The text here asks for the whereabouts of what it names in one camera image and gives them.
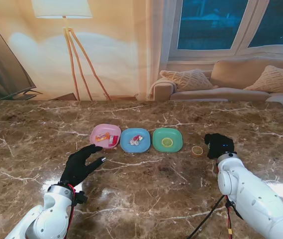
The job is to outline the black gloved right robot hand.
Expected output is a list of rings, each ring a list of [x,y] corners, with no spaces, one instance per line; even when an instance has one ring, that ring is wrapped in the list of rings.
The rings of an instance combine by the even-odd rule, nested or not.
[[[226,153],[235,152],[233,140],[219,133],[206,134],[204,142],[209,148],[207,154],[209,159],[218,159]]]

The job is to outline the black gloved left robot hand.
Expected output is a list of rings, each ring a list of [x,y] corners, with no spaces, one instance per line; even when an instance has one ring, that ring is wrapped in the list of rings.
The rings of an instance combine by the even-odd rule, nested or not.
[[[70,184],[71,186],[75,187],[83,182],[89,174],[94,172],[105,162],[106,158],[100,157],[89,165],[86,165],[86,160],[92,154],[102,150],[102,147],[91,144],[81,148],[76,153],[71,154],[66,162],[66,167],[62,173],[59,184]]]

